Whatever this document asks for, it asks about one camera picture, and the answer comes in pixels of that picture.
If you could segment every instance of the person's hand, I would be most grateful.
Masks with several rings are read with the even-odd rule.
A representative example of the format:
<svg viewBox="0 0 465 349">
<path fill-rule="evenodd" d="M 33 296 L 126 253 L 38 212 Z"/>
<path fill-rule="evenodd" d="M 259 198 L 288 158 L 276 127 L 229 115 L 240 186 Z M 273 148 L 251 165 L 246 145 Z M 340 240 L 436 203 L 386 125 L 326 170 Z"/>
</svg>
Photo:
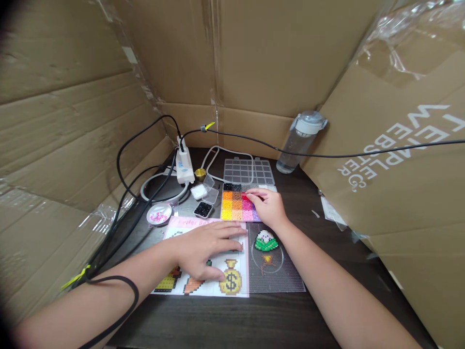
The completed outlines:
<svg viewBox="0 0 465 349">
<path fill-rule="evenodd" d="M 276 230 L 284 223 L 289 222 L 281 194 L 262 188 L 253 188 L 246 191 L 247 198 L 252 201 L 257 210 L 257 214 L 263 223 L 268 225 L 276 233 Z"/>
<path fill-rule="evenodd" d="M 246 235 L 238 222 L 215 222 L 192 229 L 190 232 L 166 240 L 171 244 L 178 265 L 196 280 L 224 279 L 224 273 L 208 266 L 212 255 L 229 250 L 242 251 L 243 246 L 228 238 Z"/>
</svg>

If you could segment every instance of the green bead design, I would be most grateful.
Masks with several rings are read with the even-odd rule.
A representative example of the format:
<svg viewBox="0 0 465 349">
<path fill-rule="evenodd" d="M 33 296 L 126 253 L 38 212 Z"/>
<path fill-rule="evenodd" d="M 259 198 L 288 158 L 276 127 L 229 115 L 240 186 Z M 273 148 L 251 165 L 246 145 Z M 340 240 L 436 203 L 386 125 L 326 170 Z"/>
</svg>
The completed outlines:
<svg viewBox="0 0 465 349">
<path fill-rule="evenodd" d="M 262 239 L 255 240 L 255 248 L 259 251 L 268 252 L 278 247 L 278 242 L 275 238 L 265 243 Z"/>
</svg>

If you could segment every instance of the left hand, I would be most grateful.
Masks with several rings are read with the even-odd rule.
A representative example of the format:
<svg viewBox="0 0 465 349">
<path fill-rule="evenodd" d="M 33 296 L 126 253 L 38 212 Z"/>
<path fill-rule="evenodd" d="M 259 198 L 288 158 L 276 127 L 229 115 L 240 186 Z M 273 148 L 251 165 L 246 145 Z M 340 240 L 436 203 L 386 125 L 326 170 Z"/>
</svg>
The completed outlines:
<svg viewBox="0 0 465 349">
<path fill-rule="evenodd" d="M 232 236 L 246 235 L 238 222 L 215 222 L 192 229 L 190 232 L 167 239 L 177 264 L 196 280 L 224 279 L 224 273 L 208 266 L 212 255 L 229 250 L 242 251 L 242 245 Z"/>
</svg>

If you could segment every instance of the right hand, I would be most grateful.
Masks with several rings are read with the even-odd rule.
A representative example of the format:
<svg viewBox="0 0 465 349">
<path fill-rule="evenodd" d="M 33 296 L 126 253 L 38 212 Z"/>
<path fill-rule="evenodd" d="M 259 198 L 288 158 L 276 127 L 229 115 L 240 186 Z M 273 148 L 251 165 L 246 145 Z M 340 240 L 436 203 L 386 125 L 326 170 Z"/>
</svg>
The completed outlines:
<svg viewBox="0 0 465 349">
<path fill-rule="evenodd" d="M 253 188 L 246 191 L 247 198 L 252 201 L 257 210 L 257 214 L 263 223 L 276 231 L 280 225 L 289 222 L 281 194 L 262 188 Z"/>
</svg>

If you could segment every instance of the finger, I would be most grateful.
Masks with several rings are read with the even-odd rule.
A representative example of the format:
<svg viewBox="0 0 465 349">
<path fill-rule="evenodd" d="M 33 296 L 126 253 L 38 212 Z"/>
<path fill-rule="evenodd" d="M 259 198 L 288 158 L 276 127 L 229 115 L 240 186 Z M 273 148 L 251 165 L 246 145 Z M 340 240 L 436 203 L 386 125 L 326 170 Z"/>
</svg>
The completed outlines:
<svg viewBox="0 0 465 349">
<path fill-rule="evenodd" d="M 225 240 L 221 239 L 217 241 L 217 244 L 215 246 L 215 251 L 213 251 L 212 254 L 217 254 L 220 252 L 226 252 L 226 251 L 242 251 L 243 246 L 239 241 L 236 240 Z"/>
<path fill-rule="evenodd" d="M 224 228 L 218 230 L 216 236 L 218 238 L 229 238 L 237 235 L 245 235 L 247 234 L 247 230 L 243 229 L 242 227 L 232 227 L 232 228 Z"/>
<path fill-rule="evenodd" d="M 251 188 L 248 191 L 246 191 L 246 194 L 262 194 L 260 196 L 266 196 L 267 194 L 273 193 L 273 191 L 265 189 L 265 188 Z"/>
<path fill-rule="evenodd" d="M 261 205 L 263 203 L 263 201 L 256 195 L 253 195 L 253 194 L 247 194 L 247 198 L 252 201 L 252 203 L 255 205 L 255 206 L 258 206 L 258 205 Z"/>
<path fill-rule="evenodd" d="M 203 272 L 200 274 L 200 277 L 198 280 L 218 280 L 218 281 L 223 281 L 224 280 L 224 273 L 214 267 L 210 266 L 205 266 L 203 269 Z"/>
<path fill-rule="evenodd" d="M 235 228 L 239 227 L 240 223 L 239 222 L 234 222 L 234 221 L 221 221 L 221 222 L 215 222 L 215 223 L 210 223 L 209 227 L 214 228 L 214 229 L 224 229 L 224 228 Z"/>
</svg>

